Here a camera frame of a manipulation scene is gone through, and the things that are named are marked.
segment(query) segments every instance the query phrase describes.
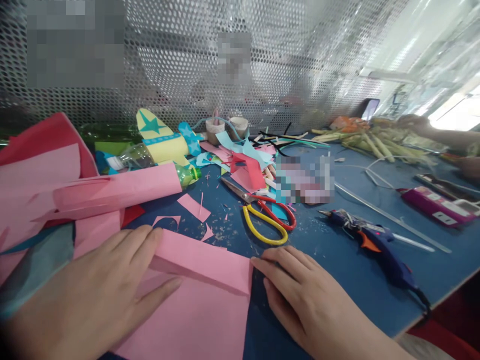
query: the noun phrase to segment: person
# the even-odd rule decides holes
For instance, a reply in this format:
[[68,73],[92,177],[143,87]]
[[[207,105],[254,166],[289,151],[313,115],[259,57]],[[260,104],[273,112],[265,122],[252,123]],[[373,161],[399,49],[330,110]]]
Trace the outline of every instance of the person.
[[[174,277],[135,298],[161,238],[149,225],[122,230],[58,271],[5,324],[17,357],[95,360],[130,334],[182,284]],[[276,247],[251,263],[271,310],[314,359],[413,359],[309,255]]]
[[397,124],[421,137],[447,145],[452,150],[468,153],[470,156],[458,160],[457,166],[466,178],[480,180],[480,132],[436,129],[427,117],[414,114],[401,116]]

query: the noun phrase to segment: paper airplane craft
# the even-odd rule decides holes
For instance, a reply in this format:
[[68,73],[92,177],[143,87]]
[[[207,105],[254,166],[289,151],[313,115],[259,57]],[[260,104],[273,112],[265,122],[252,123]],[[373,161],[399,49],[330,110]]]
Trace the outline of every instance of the paper airplane craft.
[[202,137],[195,134],[186,122],[178,125],[179,132],[173,132],[155,114],[141,108],[136,113],[136,123],[143,143],[157,164],[173,161],[189,169],[193,165],[185,156],[197,156],[202,152],[199,144]]

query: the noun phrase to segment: blue glue gun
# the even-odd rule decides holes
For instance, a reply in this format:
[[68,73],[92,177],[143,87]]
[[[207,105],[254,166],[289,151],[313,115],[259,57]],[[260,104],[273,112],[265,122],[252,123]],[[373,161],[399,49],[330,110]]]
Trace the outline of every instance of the blue glue gun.
[[388,281],[395,287],[410,290],[418,296],[426,307],[425,319],[431,315],[430,302],[420,290],[412,276],[412,270],[390,249],[388,243],[395,239],[389,228],[374,225],[360,217],[350,215],[343,209],[322,211],[332,224],[346,228],[361,238],[361,247],[372,251]]

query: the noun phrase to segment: red and yellow scissors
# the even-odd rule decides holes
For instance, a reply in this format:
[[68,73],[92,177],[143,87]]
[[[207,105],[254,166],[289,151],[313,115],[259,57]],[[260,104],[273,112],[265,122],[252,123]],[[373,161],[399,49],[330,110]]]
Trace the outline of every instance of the red and yellow scissors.
[[[264,243],[267,243],[269,245],[283,245],[287,242],[287,239],[289,238],[289,234],[287,231],[292,231],[296,226],[297,226],[297,219],[295,218],[294,213],[284,204],[279,203],[277,204],[280,206],[282,209],[284,209],[287,213],[288,219],[291,222],[290,224],[286,224],[283,221],[281,221],[278,217],[275,216],[275,214],[272,212],[272,210],[269,209],[267,204],[265,202],[269,203],[275,203],[275,200],[273,200],[270,197],[266,196],[256,196],[256,195],[250,195],[248,192],[245,192],[241,190],[239,187],[235,186],[233,183],[230,181],[224,179],[223,177],[221,180],[225,183],[225,185],[228,186],[230,190],[232,190],[239,198],[241,198],[243,201],[245,201],[246,205],[243,206],[243,215],[245,215],[245,220],[248,225],[248,228],[251,230],[253,235],[255,235],[259,240],[263,241]],[[252,207],[252,203],[257,202],[258,206],[260,206],[267,214],[262,214],[261,212],[255,210]],[[260,234],[257,229],[254,228],[254,225],[252,224],[252,220],[250,220],[250,213],[254,214],[258,218],[266,221],[270,225],[274,226],[278,231],[280,231],[282,238],[280,240],[273,240],[269,239],[262,234]]]

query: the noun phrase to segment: metal mesh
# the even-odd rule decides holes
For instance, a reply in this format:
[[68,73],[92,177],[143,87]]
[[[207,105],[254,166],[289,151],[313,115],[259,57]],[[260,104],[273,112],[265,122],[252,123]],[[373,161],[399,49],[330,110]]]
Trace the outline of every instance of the metal mesh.
[[[215,108],[252,131],[318,128],[380,93],[382,81],[358,71],[407,2],[125,0],[123,88],[28,88],[26,3],[4,1],[0,109],[24,126],[59,111],[76,126],[131,124],[144,107],[173,128]],[[248,84],[218,81],[225,32],[250,33]]]

